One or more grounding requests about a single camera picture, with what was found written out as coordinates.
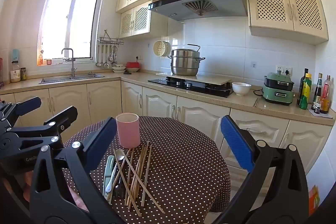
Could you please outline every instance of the window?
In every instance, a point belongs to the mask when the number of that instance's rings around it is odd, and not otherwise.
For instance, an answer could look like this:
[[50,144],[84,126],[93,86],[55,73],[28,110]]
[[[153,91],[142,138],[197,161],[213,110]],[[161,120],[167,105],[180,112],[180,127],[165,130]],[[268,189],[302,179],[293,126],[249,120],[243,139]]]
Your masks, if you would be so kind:
[[40,29],[43,59],[62,62],[64,56],[71,57],[68,51],[61,54],[62,49],[70,47],[76,59],[93,60],[100,10],[97,3],[98,0],[48,0]]

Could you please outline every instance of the polka dot tablecloth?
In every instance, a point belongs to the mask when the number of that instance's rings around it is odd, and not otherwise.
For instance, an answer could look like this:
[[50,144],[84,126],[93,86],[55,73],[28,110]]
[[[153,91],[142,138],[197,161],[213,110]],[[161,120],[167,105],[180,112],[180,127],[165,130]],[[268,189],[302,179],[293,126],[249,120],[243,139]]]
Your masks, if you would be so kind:
[[[141,207],[141,187],[136,203],[142,218],[136,214],[133,207],[130,211],[127,210],[124,199],[114,198],[113,209],[129,224],[196,224],[203,223],[209,211],[221,212],[230,201],[230,176],[216,144],[202,132],[171,118],[140,117],[139,119],[141,143],[146,144],[149,140],[152,144],[147,189],[165,214],[155,207],[148,195],[146,195],[145,206]],[[82,141],[88,133],[97,130],[102,124],[103,122],[99,122],[84,128],[70,138],[64,146],[69,146],[76,140]],[[117,135],[102,158],[100,166],[90,173],[100,191],[102,191],[106,161],[109,155],[113,155],[114,148],[122,148]],[[142,145],[134,151],[134,169],[141,148]],[[123,172],[126,176],[127,170],[128,168],[124,167]],[[64,174],[68,185],[77,192],[67,169],[64,169]]]

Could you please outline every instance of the utensil rack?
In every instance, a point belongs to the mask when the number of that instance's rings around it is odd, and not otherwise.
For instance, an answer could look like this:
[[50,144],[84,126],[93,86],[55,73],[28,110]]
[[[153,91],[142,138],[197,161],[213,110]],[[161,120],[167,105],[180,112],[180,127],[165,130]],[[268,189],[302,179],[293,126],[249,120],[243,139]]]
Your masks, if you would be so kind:
[[109,34],[107,33],[107,30],[104,30],[104,36],[100,37],[100,39],[97,39],[97,43],[100,44],[114,44],[114,45],[123,45],[124,40],[120,38],[111,38]]

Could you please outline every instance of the pink cup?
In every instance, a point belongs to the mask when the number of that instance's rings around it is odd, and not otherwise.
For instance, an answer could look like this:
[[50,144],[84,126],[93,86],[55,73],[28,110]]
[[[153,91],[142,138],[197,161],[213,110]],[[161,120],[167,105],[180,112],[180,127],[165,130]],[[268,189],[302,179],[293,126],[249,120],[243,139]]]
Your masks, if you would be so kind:
[[121,113],[115,120],[119,143],[125,148],[135,148],[140,145],[139,116],[134,113]]

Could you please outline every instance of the floor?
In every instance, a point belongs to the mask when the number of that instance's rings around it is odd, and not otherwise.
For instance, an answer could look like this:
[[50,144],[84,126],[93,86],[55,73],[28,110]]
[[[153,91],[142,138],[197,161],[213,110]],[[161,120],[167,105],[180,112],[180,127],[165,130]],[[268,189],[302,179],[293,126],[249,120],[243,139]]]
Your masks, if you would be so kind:
[[[237,190],[238,189],[231,190],[230,200],[235,196]],[[264,198],[265,198],[264,196],[258,196],[251,210],[260,207],[263,204]],[[219,214],[220,213],[208,213],[207,216],[205,217],[204,224],[211,224],[219,216]]]

